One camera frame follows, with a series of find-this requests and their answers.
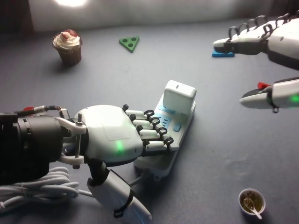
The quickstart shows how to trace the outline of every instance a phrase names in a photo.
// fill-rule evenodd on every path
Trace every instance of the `table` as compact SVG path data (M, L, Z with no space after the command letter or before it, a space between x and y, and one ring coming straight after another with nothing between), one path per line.
M170 175L155 188L133 187L154 223L298 223L298 110L273 114L239 104L257 82L272 84L298 72L270 62L265 54L211 58L212 43L242 22L81 30L83 59L69 69L51 46L55 33L6 38L0 43L0 111L58 105L74 115L105 104L145 111L156 107L169 80L191 85L197 89L197 108ZM133 54L118 43L136 35L140 42ZM88 166L66 167L87 190ZM127 181L136 177L132 163L112 169ZM238 195L245 188L264 195L262 221L241 212ZM2 215L0 223L117 222L112 211L79 196L57 206L28 204Z

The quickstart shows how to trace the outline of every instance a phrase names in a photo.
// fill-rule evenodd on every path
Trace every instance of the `cupcake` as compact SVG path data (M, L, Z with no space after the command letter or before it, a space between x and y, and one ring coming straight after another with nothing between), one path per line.
M79 35L71 29L67 29L56 35L53 46L58 51L65 65L76 65L81 61L82 40Z

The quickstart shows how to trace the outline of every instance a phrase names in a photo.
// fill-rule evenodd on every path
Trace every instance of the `green led indicator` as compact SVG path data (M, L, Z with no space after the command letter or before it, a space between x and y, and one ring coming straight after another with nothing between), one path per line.
M116 142L116 148L117 148L118 155L123 154L124 149L123 149L123 145L122 145L121 141Z
M293 103L299 103L299 95L291 96L290 101Z

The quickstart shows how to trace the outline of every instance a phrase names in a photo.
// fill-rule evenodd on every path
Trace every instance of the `white whipped frosting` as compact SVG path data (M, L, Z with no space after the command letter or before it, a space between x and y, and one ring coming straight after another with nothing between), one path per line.
M55 45L55 47L61 47L71 50L73 49L73 47L80 44L80 37L72 36L69 32L61 32L55 37L55 39L53 40L53 44Z

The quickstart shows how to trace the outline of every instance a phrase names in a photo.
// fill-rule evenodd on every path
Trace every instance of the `small bowl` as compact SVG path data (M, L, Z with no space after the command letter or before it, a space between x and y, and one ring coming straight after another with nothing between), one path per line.
M242 211L245 212L246 214L248 214L248 215L252 215L252 216L255 216L255 214L246 211L246 210L242 207L242 204L244 203L242 200L244 200L243 198L245 198L245 197L250 197L250 196L254 196L254 195L257 195L257 196L259 197L259 199L262 201L262 207L261 207L259 210L256 208L257 212L258 212L259 214L261 214L261 213L265 210L265 208L266 208L266 201L265 201L265 198L263 197L263 195L262 195L259 191L248 188L248 189L243 190L243 191L239 194L239 205L240 205Z

